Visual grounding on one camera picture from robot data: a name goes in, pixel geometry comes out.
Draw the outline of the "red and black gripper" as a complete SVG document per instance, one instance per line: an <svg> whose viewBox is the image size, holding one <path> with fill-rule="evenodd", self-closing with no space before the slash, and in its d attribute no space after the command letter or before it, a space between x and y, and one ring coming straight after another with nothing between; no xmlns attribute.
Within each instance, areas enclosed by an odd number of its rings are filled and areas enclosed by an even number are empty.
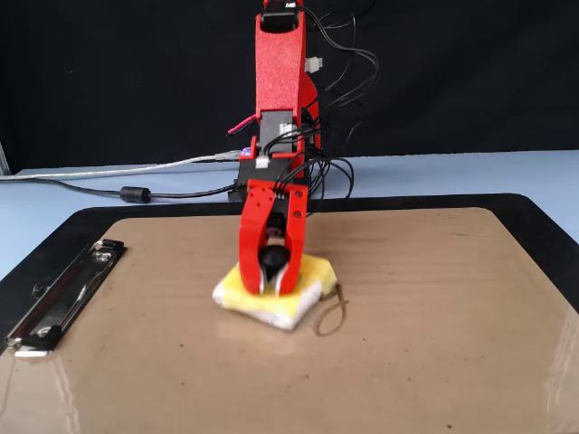
<svg viewBox="0 0 579 434"><path fill-rule="evenodd" d="M265 286L259 250L266 238L285 238L286 265L277 275L277 296L292 293L299 277L305 238L309 178L303 156L248 156L240 160L238 196L242 215L238 236L238 261L242 283L252 295Z"/></svg>

